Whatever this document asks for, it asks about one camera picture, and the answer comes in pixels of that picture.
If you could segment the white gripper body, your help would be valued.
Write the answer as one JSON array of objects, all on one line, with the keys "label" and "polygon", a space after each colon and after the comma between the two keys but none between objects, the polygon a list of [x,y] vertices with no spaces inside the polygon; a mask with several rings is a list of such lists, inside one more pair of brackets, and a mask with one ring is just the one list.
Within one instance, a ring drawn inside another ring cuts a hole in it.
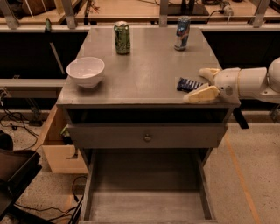
[{"label": "white gripper body", "polygon": [[238,102],[237,78],[240,68],[228,68],[221,70],[214,77],[214,85],[220,90],[219,97],[225,102]]}]

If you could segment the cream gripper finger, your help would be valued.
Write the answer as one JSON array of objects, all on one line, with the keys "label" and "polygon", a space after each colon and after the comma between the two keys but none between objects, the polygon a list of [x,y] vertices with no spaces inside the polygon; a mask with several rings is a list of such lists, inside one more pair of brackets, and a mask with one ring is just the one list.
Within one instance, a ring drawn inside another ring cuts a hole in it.
[{"label": "cream gripper finger", "polygon": [[216,86],[208,83],[203,84],[197,89],[191,91],[183,97],[185,103],[197,103],[214,100],[220,94],[220,90]]},{"label": "cream gripper finger", "polygon": [[207,79],[212,85],[215,84],[215,76],[220,72],[221,70],[218,68],[201,68],[199,70],[199,75],[205,79]]}]

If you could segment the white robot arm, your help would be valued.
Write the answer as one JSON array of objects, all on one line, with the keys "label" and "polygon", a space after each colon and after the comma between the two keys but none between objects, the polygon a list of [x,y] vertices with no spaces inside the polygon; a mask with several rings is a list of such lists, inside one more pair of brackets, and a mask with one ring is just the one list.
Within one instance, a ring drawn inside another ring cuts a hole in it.
[{"label": "white robot arm", "polygon": [[257,68],[201,68],[199,75],[208,83],[183,97],[185,103],[240,99],[257,99],[261,102],[280,103],[280,58],[266,67]]}]

